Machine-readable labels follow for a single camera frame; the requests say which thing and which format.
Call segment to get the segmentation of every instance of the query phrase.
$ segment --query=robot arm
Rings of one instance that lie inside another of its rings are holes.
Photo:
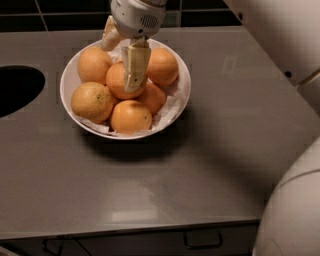
[[[224,0],[311,107],[320,113],[320,1]],[[320,138],[274,189],[255,256],[320,255]]]
[[[121,40],[131,39],[122,50],[125,91],[137,90],[145,81],[151,50],[147,39],[159,31],[167,0],[113,0],[101,48],[111,51]]]

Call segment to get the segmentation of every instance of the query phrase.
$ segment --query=black cutout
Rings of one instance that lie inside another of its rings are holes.
[[[42,91],[44,75],[27,66],[0,67],[0,118],[28,105]]]

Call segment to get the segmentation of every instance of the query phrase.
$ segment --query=gray countertop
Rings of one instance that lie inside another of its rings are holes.
[[[320,120],[249,33],[161,30],[154,39],[190,70],[190,101],[165,131],[120,142],[77,126],[59,95],[68,61],[101,35],[0,34],[0,66],[46,77],[32,103],[0,118],[0,239],[260,219]]]

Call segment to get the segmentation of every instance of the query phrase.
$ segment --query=orange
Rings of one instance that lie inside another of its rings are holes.
[[[128,93],[124,91],[124,65],[123,62],[117,62],[108,70],[106,83],[112,94],[121,100],[130,100],[138,97],[144,90],[145,82],[139,89]]]
[[[136,100],[145,104],[151,114],[156,115],[167,101],[166,93],[158,86],[147,82],[143,93]]]
[[[110,55],[97,46],[86,48],[78,59],[81,81],[105,84],[106,74],[113,64]]]
[[[137,100],[124,100],[114,107],[110,124],[116,132],[131,135],[150,129],[152,115],[143,103]]]
[[[114,97],[108,87],[96,82],[80,85],[71,97],[73,113],[97,124],[110,116],[113,106]]]
[[[172,84],[179,75],[179,65],[175,56],[164,48],[155,48],[147,68],[147,76],[159,86]]]

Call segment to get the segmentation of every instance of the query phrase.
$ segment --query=bowl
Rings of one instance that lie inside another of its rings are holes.
[[[121,43],[111,52],[108,52],[113,59],[113,61],[117,61],[121,56],[121,48],[128,46],[130,40],[123,40]],[[150,136],[157,132],[162,131],[170,124],[172,124],[183,112],[185,109],[187,102],[190,97],[191,91],[191,78],[189,70],[181,59],[181,57],[173,51],[171,48],[162,44],[156,40],[149,39],[148,40],[150,48],[165,48],[170,51],[177,59],[179,64],[179,76],[177,80],[170,86],[168,86],[165,91],[167,93],[167,102],[159,111],[159,113],[153,117],[152,127],[150,130],[139,131],[132,135],[118,134],[106,124],[94,124],[89,120],[83,119],[73,114],[71,109],[71,96],[74,90],[82,84],[78,73],[77,73],[77,63],[80,54],[88,47],[92,46],[100,46],[101,40],[97,41],[93,44],[90,44],[80,50],[67,64],[66,68],[63,71],[61,81],[60,81],[60,96],[63,103],[64,108],[66,109],[69,116],[83,129],[96,134],[98,136],[113,139],[113,140],[132,140],[132,139],[140,139],[146,136]]]

